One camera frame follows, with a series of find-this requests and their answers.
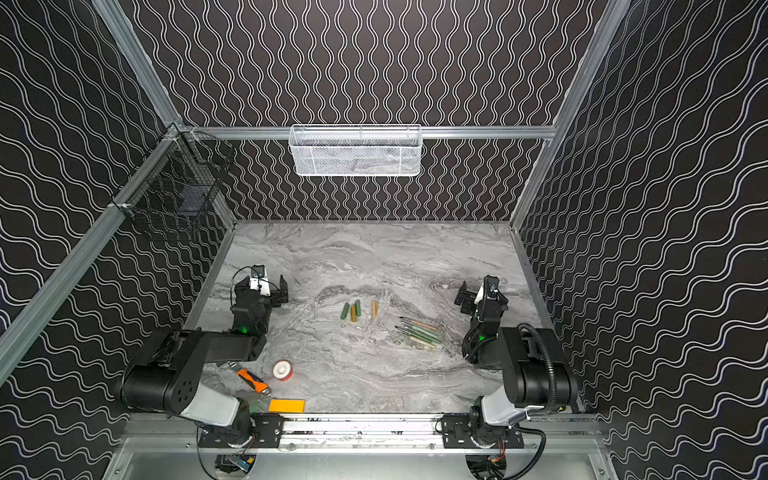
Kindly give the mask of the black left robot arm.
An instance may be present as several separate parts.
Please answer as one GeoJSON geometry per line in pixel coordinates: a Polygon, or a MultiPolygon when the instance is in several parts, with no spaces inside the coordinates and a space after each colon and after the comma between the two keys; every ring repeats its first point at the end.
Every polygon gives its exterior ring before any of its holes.
{"type": "Polygon", "coordinates": [[[122,404],[193,422],[203,448],[252,448],[264,439],[249,402],[201,382],[208,364],[255,361],[267,343],[274,309],[289,301],[288,283],[263,276],[264,267],[230,289],[232,326],[221,332],[161,329],[144,341],[116,386],[122,404]]]}

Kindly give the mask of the light green pen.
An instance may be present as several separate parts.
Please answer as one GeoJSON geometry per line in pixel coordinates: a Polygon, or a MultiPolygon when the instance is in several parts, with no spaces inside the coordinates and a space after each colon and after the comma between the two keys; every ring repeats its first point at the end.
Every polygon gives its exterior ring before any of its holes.
{"type": "Polygon", "coordinates": [[[425,330],[413,328],[410,326],[407,326],[407,328],[413,331],[416,335],[427,338],[431,342],[434,342],[434,343],[442,342],[442,340],[440,339],[439,335],[436,332],[425,331],[425,330]]]}

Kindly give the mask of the tan pen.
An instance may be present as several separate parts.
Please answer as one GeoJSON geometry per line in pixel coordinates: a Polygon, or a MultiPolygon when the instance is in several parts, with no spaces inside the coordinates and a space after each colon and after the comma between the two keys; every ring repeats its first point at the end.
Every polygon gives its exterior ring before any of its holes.
{"type": "Polygon", "coordinates": [[[407,317],[401,317],[400,320],[405,325],[413,327],[413,328],[417,328],[417,329],[421,329],[421,330],[425,330],[425,331],[430,331],[430,332],[439,332],[440,331],[439,327],[436,327],[436,326],[433,326],[433,325],[430,325],[430,324],[427,324],[427,323],[424,323],[424,322],[421,322],[421,321],[418,321],[418,320],[410,319],[410,318],[407,318],[407,317]]]}
{"type": "Polygon", "coordinates": [[[425,347],[427,347],[429,349],[433,349],[434,350],[434,349],[437,348],[434,344],[432,344],[430,342],[427,342],[425,340],[422,340],[422,339],[420,339],[420,338],[418,338],[416,336],[406,335],[406,338],[408,340],[412,341],[412,342],[415,342],[417,344],[423,345],[423,346],[425,346],[425,347]]]}

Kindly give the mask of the red white tape roll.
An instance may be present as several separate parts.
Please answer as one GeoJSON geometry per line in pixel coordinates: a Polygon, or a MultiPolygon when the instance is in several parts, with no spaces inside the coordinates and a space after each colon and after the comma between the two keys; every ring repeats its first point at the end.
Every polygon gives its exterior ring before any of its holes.
{"type": "Polygon", "coordinates": [[[277,361],[272,369],[273,377],[278,381],[287,381],[293,375],[293,365],[288,360],[277,361]]]}

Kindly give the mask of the yellow card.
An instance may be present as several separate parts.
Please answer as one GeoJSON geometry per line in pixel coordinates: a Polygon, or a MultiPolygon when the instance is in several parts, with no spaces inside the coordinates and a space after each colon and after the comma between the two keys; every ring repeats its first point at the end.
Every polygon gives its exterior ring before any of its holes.
{"type": "Polygon", "coordinates": [[[305,411],[306,401],[299,399],[277,399],[272,398],[269,403],[269,412],[274,413],[303,413],[305,411]]]}

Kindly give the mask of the dark green pen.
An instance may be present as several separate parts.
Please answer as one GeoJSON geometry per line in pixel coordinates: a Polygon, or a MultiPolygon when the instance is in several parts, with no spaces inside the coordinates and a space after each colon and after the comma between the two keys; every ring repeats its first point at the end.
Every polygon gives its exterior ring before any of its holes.
{"type": "Polygon", "coordinates": [[[403,334],[403,335],[413,339],[414,341],[418,341],[418,342],[421,342],[421,343],[424,343],[424,344],[427,344],[427,345],[430,345],[430,346],[436,346],[436,345],[438,345],[440,343],[440,341],[438,339],[430,337],[428,335],[423,335],[423,334],[421,334],[421,333],[419,333],[417,331],[414,331],[412,329],[407,329],[405,327],[400,327],[400,326],[396,326],[395,329],[399,333],[401,333],[401,334],[403,334]]]}

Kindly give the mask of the orange utility knife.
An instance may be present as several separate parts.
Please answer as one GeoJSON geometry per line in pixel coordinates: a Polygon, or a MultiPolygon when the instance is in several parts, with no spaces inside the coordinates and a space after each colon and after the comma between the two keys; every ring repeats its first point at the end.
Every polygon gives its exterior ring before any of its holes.
{"type": "Polygon", "coordinates": [[[240,364],[234,363],[231,366],[231,369],[234,371],[236,376],[242,380],[246,385],[248,385],[252,390],[259,394],[271,395],[271,388],[269,385],[262,380],[260,377],[252,373],[247,368],[241,366],[240,364]]]}

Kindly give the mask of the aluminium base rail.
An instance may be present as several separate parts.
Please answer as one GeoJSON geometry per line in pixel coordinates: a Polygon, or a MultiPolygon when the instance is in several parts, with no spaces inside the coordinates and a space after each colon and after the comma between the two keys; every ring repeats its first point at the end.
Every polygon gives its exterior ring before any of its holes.
{"type": "Polygon", "coordinates": [[[260,414],[256,438],[231,447],[222,440],[198,443],[192,422],[138,414],[121,444],[132,453],[279,454],[479,454],[498,450],[496,440],[470,434],[466,414],[260,414]]]}

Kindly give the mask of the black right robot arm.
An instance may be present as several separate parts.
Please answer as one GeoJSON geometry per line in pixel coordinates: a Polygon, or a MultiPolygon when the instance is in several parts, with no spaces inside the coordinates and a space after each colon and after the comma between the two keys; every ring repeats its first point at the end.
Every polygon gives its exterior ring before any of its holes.
{"type": "Polygon", "coordinates": [[[483,448],[506,444],[508,432],[532,416],[577,403],[578,383],[552,329],[530,323],[504,326],[509,300],[499,278],[487,275],[478,290],[466,283],[454,303],[469,316],[461,354],[470,365],[499,372],[502,384],[479,397],[468,414],[469,440],[483,448]]]}

